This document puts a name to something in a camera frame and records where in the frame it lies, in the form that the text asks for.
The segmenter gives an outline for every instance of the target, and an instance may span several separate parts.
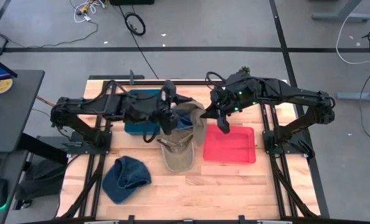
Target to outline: table leg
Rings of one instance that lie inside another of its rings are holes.
[[[359,100],[361,93],[337,93],[339,100]],[[370,101],[370,93],[362,93],[361,101]]]
[[[60,164],[67,164],[66,152],[25,133],[22,133],[18,149],[27,150],[35,155],[58,162]]]
[[[349,0],[338,12],[314,12],[312,19],[326,19],[343,22],[347,16],[348,22],[366,22],[370,14],[352,13],[362,0]]]

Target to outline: beige cap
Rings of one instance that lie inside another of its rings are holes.
[[[173,172],[189,170],[194,162],[192,139],[201,146],[206,136],[207,120],[200,118],[204,111],[201,103],[191,101],[173,107],[173,110],[190,110],[193,129],[172,130],[171,135],[160,135],[157,141],[161,144],[166,166]]]

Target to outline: pink plastic tray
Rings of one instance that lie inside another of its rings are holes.
[[[254,130],[231,126],[230,133],[224,134],[216,125],[207,125],[203,158],[212,162],[254,163]]]

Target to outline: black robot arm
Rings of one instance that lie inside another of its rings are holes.
[[[177,95],[175,85],[169,80],[165,81],[158,94],[128,93],[124,89],[122,89],[123,93],[103,94],[105,90],[102,90],[96,98],[89,100],[59,98],[51,111],[52,125],[59,129],[68,126],[80,133],[86,142],[96,147],[105,144],[101,136],[103,131],[99,128],[91,128],[77,116],[78,114],[100,115],[107,121],[124,123],[151,121],[159,123],[165,134],[171,134],[178,120],[178,115],[171,110],[171,103],[180,104],[192,100],[192,98]]]
[[[286,126],[274,129],[277,144],[287,142],[297,132],[312,124],[328,124],[334,120],[334,100],[323,91],[308,91],[291,87],[276,78],[252,77],[247,69],[224,80],[210,92],[211,105],[206,109],[203,118],[217,119],[217,125],[224,133],[229,133],[229,123],[226,116],[256,103],[279,105],[293,103],[309,106],[307,112]]]

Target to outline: hat brim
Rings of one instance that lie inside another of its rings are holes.
[[[187,145],[187,148],[182,153],[171,152],[166,146],[161,145],[163,159],[166,167],[172,172],[184,172],[193,166],[194,162],[194,147],[193,142]]]
[[[128,197],[130,197],[138,188],[135,189],[123,189],[117,186],[117,180],[114,172],[115,166],[112,166],[106,173],[105,178],[102,180],[102,189],[108,195],[113,203],[123,203]]]

